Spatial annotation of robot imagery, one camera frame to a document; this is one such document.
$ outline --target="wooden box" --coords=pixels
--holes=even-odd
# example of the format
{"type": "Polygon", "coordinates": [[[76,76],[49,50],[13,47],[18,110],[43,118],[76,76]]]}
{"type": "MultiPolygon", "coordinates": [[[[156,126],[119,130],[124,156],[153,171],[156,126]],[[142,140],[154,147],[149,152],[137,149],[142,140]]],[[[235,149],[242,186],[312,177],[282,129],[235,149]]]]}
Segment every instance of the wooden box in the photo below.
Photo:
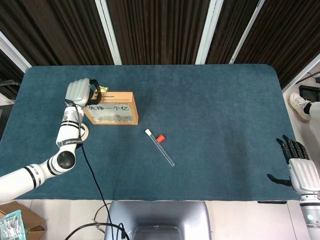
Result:
{"type": "Polygon", "coordinates": [[[93,124],[138,125],[138,112],[133,92],[102,92],[97,105],[89,105],[84,114],[93,124]]]}

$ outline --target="sneaker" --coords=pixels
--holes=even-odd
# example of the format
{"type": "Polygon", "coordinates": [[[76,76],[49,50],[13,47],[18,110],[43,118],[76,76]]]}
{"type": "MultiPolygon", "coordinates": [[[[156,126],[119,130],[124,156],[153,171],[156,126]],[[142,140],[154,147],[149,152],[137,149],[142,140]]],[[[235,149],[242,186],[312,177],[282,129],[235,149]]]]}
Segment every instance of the sneaker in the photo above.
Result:
{"type": "Polygon", "coordinates": [[[303,122],[310,121],[311,117],[310,114],[306,114],[304,112],[304,108],[306,105],[310,103],[310,101],[305,100],[303,97],[299,96],[297,93],[292,93],[288,99],[288,104],[292,110],[295,111],[298,118],[303,122]]]}

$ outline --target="robotic arm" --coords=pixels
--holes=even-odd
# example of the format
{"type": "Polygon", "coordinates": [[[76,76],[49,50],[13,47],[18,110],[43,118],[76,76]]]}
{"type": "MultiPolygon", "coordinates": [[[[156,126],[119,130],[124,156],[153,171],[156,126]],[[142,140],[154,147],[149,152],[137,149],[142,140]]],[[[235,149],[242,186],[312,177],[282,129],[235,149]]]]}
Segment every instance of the robotic arm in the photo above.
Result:
{"type": "Polygon", "coordinates": [[[65,95],[67,108],[56,138],[59,151],[41,164],[30,164],[0,177],[0,202],[15,199],[39,187],[46,179],[70,171],[75,166],[75,150],[77,144],[82,144],[79,126],[84,117],[83,108],[98,104],[100,99],[100,87],[96,80],[85,78],[69,84],[65,95]],[[93,95],[91,85],[98,90],[96,100],[90,99],[93,95]]]}
{"type": "Polygon", "coordinates": [[[310,160],[306,148],[299,142],[283,136],[285,141],[277,138],[286,164],[289,168],[290,180],[277,179],[271,174],[268,178],[276,183],[292,187],[301,195],[299,202],[311,240],[320,239],[320,178],[315,163],[310,160]]]}

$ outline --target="blue table mat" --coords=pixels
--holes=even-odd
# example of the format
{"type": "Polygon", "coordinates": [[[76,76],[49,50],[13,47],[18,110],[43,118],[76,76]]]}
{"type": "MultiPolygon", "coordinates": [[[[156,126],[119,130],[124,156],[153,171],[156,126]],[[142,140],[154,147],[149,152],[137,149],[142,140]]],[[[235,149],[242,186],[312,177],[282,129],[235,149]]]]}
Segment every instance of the blue table mat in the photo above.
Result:
{"type": "MultiPolygon", "coordinates": [[[[84,148],[109,200],[290,200],[276,138],[294,138],[274,69],[264,64],[34,66],[23,82],[0,142],[0,176],[40,164],[56,137],[72,81],[97,79],[133,92],[138,126],[92,125],[84,148]],[[145,129],[164,134],[170,167],[145,129]]],[[[22,199],[100,199],[82,151],[71,171],[22,199]]]]}

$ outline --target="test tube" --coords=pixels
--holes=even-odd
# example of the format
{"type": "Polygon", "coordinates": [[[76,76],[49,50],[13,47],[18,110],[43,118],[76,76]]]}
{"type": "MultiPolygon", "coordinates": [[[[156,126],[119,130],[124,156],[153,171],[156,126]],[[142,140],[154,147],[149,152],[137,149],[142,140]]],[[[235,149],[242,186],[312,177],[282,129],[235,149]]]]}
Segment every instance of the test tube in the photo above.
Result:
{"type": "Polygon", "coordinates": [[[168,155],[166,150],[160,145],[160,143],[157,142],[157,140],[156,140],[155,136],[152,134],[152,132],[149,129],[147,129],[147,130],[145,130],[145,133],[148,134],[148,136],[152,139],[154,144],[157,146],[157,148],[160,150],[160,152],[163,154],[163,156],[167,159],[167,161],[169,162],[171,167],[174,167],[176,164],[174,163],[174,161],[172,161],[171,157],[168,155]]]}

